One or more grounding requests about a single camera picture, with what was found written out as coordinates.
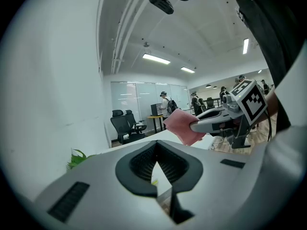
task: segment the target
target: ceiling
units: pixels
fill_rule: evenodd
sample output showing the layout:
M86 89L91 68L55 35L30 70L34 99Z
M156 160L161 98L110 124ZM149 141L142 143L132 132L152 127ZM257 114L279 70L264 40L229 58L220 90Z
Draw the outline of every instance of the ceiling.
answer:
M258 72L259 71L245 73L244 76L247 79L256 79L257 82L260 83L260 81L258 81L258 80L260 80L260 79L267 79L266 77L264 77L265 74L271 75L269 69L263 69L261 71L261 74L258 74ZM225 86L225 87L229 88L229 87L234 86L234 84L235 84L235 77L237 77L237 76L232 76L230 78L226 78L226 79L223 79L223 80L211 82L209 84L212 86L212 88L206 88L206 84L204 84L204 85L199 86L197 88L190 89L189 91L190 92L194 92L194 91L197 91L197 92L207 92L207 91L211 91L214 86L217 86L217 89L219 89L219 90L221 89L222 86Z
M236 0L171 0L171 3L175 9L172 15L150 3L146 5L128 41L120 73L163 74L191 80L195 75L216 76L241 61L263 57L251 32L236 15ZM243 55L245 38L250 39L250 44L248 53ZM145 42L150 46L143 47ZM145 60L144 53L171 63ZM196 73L184 72L182 67Z

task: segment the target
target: person wearing headset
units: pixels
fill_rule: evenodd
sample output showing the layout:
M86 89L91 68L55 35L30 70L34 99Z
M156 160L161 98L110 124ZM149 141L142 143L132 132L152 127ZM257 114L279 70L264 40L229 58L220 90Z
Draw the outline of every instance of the person wearing headset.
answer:
M305 40L303 15L291 0L236 0L237 14L257 40L277 87L298 56ZM276 132L290 126L275 87L266 96L270 116L278 112ZM262 115L257 123L266 119Z

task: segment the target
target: wooden desk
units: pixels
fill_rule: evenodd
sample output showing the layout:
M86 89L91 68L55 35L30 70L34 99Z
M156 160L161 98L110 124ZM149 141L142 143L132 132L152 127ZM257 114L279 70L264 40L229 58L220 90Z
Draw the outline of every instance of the wooden desk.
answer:
M147 118L151 118L153 120L153 126L154 126L154 132L157 133L157 126L155 125L155 119L159 118L160 121L160 127L161 127L161 131L163 131L163 127L162 127L162 122L161 122L161 118L163 117L163 115L160 116L149 116Z

